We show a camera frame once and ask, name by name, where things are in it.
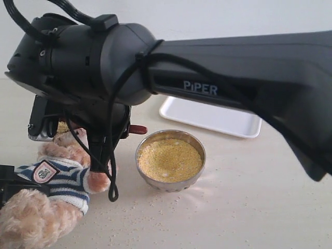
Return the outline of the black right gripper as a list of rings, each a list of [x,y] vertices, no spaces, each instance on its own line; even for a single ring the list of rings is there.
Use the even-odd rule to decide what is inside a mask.
[[[66,116],[70,120],[74,133],[79,140],[90,150],[90,170],[97,173],[109,171],[110,143],[101,142],[107,129],[112,129],[112,145],[116,147],[120,139],[128,136],[131,107],[123,104],[113,104],[112,118],[109,121],[107,115],[109,109],[103,101],[92,101],[88,104],[64,103],[55,98],[48,98],[57,103],[60,108],[59,122],[64,122],[66,128],[57,131],[50,142],[44,142],[45,148],[79,148],[80,144],[69,130]]]

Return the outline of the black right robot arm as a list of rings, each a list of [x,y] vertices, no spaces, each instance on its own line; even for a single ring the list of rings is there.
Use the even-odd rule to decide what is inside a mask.
[[[83,127],[107,129],[110,98],[135,106],[165,94],[252,112],[313,180],[331,173],[331,31],[165,41],[115,15],[11,18],[25,35],[6,75]]]

